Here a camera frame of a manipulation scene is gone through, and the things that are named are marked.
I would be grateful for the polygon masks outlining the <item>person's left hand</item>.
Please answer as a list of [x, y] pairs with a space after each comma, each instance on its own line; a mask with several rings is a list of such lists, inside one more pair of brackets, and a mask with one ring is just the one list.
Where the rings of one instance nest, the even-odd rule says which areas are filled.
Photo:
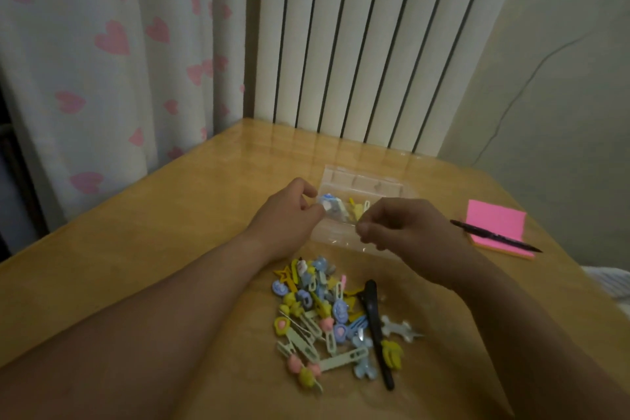
[[317, 225], [304, 223], [301, 209], [317, 196], [313, 185], [297, 177], [258, 209], [243, 235], [264, 262], [289, 257], [304, 245]]

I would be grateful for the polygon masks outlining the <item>person's left forearm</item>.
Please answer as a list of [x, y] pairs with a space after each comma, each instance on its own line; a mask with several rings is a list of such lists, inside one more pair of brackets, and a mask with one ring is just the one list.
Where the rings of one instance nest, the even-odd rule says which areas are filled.
[[0, 369], [0, 420], [168, 417], [236, 298], [293, 251], [245, 232]]

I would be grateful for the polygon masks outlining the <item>person's right hand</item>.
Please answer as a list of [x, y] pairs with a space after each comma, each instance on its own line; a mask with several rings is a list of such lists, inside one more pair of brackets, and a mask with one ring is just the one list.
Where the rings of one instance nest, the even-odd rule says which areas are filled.
[[479, 254], [429, 201], [396, 200], [396, 241], [388, 250], [424, 279], [455, 290], [477, 272]]

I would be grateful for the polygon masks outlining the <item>clear plastic zip bag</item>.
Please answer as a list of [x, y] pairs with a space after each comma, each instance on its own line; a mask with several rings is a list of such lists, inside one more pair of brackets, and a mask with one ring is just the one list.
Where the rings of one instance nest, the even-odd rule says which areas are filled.
[[348, 249], [370, 256], [398, 260], [398, 257], [388, 250], [379, 251], [372, 244], [362, 243], [355, 231], [357, 222], [351, 217], [349, 198], [355, 201], [370, 200], [371, 206], [382, 198], [416, 199], [417, 193], [413, 188], [396, 180], [374, 174], [353, 171], [344, 167], [327, 165], [318, 188], [319, 196], [330, 193], [340, 198], [350, 215], [348, 223], [340, 223], [326, 216], [312, 231], [311, 239], [333, 247]]

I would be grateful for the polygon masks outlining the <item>long black hair clip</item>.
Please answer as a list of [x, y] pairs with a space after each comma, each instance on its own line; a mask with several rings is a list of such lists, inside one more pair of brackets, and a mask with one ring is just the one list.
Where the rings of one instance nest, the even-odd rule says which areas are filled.
[[377, 359], [379, 369], [385, 388], [392, 392], [395, 389], [394, 378], [391, 369], [388, 367], [383, 353], [382, 341], [383, 334], [381, 328], [381, 318], [379, 315], [377, 283], [374, 280], [367, 280], [361, 293], [358, 295], [366, 312], [368, 328], [372, 334], [374, 343], [374, 353]]

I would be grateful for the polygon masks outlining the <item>pink sticky note pad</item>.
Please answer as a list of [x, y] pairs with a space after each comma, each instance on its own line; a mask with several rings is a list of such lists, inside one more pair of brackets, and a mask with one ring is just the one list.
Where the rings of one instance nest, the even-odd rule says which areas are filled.
[[[465, 222], [516, 241], [523, 241], [526, 217], [527, 214], [524, 211], [470, 199]], [[535, 252], [519, 249], [477, 235], [470, 234], [469, 238], [472, 244], [485, 250], [523, 259], [532, 259], [536, 256]]]

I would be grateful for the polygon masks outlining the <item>striped light cloth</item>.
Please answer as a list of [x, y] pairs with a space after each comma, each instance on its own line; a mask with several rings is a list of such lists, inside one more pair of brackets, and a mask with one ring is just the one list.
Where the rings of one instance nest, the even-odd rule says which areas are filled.
[[630, 320], [630, 271], [598, 266], [583, 266], [582, 269]]

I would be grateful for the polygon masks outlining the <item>white bone-shaped hair clip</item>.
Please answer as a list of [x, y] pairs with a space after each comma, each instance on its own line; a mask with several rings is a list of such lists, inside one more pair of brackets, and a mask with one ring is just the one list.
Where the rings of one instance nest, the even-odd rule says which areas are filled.
[[417, 332], [409, 322], [393, 322], [387, 315], [381, 316], [381, 324], [383, 336], [390, 337], [392, 335], [396, 335], [402, 338], [402, 340], [406, 343], [412, 343], [415, 339], [425, 336], [424, 334]]

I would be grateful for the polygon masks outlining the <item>black pen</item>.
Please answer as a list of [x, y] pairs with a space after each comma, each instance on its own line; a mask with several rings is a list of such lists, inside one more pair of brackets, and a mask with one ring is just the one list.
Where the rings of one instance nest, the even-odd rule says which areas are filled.
[[528, 252], [539, 252], [539, 253], [543, 252], [541, 251], [541, 249], [538, 249], [532, 246], [531, 244], [525, 243], [523, 241], [511, 239], [504, 235], [493, 233], [489, 230], [485, 230], [484, 228], [481, 228], [475, 225], [470, 225], [468, 223], [464, 223], [458, 220], [450, 220], [450, 223], [456, 227], [463, 229], [463, 231], [465, 231], [466, 233], [480, 237], [482, 239], [489, 239], [491, 241], [498, 242], [500, 244], [508, 245], [511, 247], [515, 247], [517, 249], [523, 249]]

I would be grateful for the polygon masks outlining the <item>white curtain with pink hearts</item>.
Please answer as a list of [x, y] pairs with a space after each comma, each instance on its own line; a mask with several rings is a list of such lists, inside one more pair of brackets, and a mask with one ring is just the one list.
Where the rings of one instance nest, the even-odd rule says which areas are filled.
[[0, 0], [52, 230], [242, 119], [248, 0]]

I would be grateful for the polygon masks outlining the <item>person's right forearm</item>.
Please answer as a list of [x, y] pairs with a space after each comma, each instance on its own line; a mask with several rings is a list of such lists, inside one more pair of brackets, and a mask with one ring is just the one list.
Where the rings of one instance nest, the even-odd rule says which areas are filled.
[[493, 263], [465, 259], [437, 282], [472, 313], [516, 420], [630, 420], [630, 394]]

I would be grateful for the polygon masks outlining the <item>pile of colourful hair clips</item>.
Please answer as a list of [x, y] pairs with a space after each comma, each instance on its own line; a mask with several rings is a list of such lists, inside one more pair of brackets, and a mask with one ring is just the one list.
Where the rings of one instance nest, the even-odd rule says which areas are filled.
[[300, 387], [322, 393], [321, 376], [345, 367], [359, 380], [375, 380], [368, 318], [357, 306], [360, 290], [347, 291], [347, 277], [336, 277], [335, 266], [321, 256], [294, 258], [274, 274], [277, 350]]

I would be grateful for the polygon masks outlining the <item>white ribbed radiator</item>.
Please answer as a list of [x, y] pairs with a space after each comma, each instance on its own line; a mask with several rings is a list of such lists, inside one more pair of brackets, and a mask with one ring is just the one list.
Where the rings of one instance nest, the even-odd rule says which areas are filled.
[[253, 117], [437, 156], [506, 0], [261, 0]]

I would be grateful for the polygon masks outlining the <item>yellow banana hair clip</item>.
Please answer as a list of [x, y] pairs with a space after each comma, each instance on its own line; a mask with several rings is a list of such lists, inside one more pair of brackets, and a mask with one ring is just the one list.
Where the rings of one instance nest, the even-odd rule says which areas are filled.
[[381, 348], [385, 365], [393, 371], [402, 369], [403, 348], [397, 342], [387, 339], [381, 341]]

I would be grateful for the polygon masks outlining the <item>blue and white hair clip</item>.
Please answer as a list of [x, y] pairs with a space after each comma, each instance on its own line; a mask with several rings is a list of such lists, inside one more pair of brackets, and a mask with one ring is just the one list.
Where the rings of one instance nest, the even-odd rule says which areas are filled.
[[327, 218], [340, 223], [348, 223], [350, 221], [349, 212], [340, 198], [326, 193], [319, 196], [317, 202], [325, 209]]

